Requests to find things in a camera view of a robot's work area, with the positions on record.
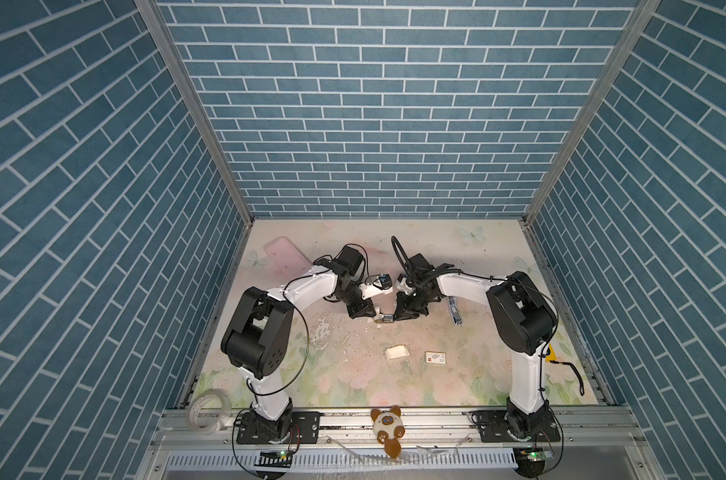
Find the blue mini stapler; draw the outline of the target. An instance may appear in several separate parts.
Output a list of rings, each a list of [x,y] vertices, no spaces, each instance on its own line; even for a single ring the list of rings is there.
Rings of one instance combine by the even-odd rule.
[[[455,297],[448,298],[448,308],[449,308],[449,313],[451,315],[453,323],[456,326],[461,326],[463,324],[463,319],[459,312],[457,299]]]

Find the staple box tray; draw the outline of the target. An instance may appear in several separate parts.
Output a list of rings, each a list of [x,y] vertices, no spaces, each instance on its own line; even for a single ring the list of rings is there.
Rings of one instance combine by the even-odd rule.
[[[396,345],[385,350],[385,357],[388,360],[402,359],[410,356],[410,351],[405,345]]]

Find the staple box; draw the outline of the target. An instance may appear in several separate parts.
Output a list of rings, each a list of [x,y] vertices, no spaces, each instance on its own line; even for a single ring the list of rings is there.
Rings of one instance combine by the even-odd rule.
[[[447,357],[444,352],[427,351],[425,353],[425,362],[427,364],[446,365]]]

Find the beige mini stapler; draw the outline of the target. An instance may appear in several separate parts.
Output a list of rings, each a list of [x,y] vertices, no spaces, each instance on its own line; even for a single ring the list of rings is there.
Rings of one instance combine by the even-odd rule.
[[[374,322],[377,324],[393,324],[395,320],[392,314],[380,314],[374,318]]]

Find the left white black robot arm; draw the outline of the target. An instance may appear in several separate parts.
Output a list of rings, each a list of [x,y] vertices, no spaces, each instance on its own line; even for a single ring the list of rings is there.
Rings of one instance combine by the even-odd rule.
[[[346,306],[348,316],[373,318],[376,310],[361,286],[369,277],[368,253],[348,243],[330,258],[322,257],[286,284],[262,290],[247,289],[223,334],[220,350],[244,375],[254,397],[256,417],[281,428],[290,420],[292,402],[277,371],[288,351],[296,314],[332,297]]]

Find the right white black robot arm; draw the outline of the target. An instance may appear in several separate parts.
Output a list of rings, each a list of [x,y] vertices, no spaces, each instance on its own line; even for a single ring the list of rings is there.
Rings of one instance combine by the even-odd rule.
[[[528,440],[538,434],[549,412],[543,382],[546,350],[558,320],[530,277],[515,272],[507,277],[481,276],[452,264],[437,267],[423,255],[398,259],[396,321],[428,315],[430,303],[458,297],[490,309],[496,330],[511,351],[512,384],[505,420],[510,435]]]

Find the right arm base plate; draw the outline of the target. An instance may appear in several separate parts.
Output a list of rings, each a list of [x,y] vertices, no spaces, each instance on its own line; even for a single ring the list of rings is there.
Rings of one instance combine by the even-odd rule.
[[[555,443],[562,439],[556,417],[546,407],[533,414],[521,413],[513,408],[511,411],[477,410],[468,416],[483,443],[523,443],[534,440]]]

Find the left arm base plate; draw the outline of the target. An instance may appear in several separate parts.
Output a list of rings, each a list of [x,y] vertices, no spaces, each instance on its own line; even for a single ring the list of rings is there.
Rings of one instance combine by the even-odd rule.
[[[234,420],[235,442],[239,445],[316,444],[321,414],[292,411],[268,420],[253,410],[242,410]]]

